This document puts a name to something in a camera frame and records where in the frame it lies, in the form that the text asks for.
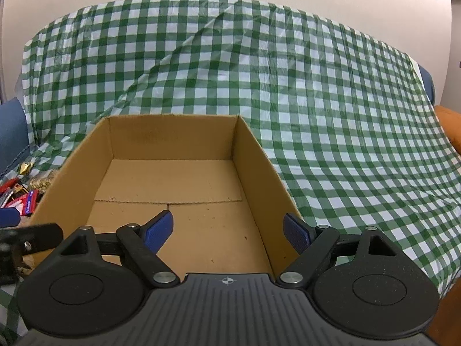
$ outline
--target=round black cover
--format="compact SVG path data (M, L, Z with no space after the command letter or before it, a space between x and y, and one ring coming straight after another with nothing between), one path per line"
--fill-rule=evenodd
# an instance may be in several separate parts
M143 287L130 270L72 258L20 285L18 307L28 328L59 337L100 333L127 320L140 306Z
M330 322L348 333L373 339L397 339L423 330L439 297L416 266L402 269L395 258L351 262L325 271L313 299Z

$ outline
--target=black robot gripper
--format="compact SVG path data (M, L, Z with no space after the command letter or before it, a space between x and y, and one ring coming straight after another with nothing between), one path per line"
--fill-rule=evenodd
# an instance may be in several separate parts
M434 284L375 227L340 234L285 215L299 257L275 281L191 273L181 282L156 255L172 231L169 211L116 233L76 230L20 285L30 331L18 345L435 345L424 334L439 305ZM351 259L337 265L340 256Z

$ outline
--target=green and white checkered cloth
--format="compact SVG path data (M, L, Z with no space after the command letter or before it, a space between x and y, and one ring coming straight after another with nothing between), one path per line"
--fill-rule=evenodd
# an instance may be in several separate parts
M376 225L441 295L460 268L460 156L410 58L354 29L257 1L104 3L26 44L22 86L32 175L104 116L239 114L308 224Z

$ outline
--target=cardboard box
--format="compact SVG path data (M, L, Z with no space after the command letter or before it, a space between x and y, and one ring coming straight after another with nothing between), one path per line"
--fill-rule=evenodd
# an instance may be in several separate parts
M114 232L163 209L172 212L174 230L158 256L181 278L278 275L297 257L282 221L299 213L239 116L101 120L65 162L32 223L55 222L65 237L84 224ZM37 254L35 264L46 255Z

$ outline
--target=ribbed gray panel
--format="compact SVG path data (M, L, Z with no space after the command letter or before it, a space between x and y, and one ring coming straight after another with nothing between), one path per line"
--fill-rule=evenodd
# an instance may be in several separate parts
M33 330L18 346L434 346L425 335L400 341L351 336L323 320L302 291L275 286L266 274L190 274L155 290L124 325L79 340Z

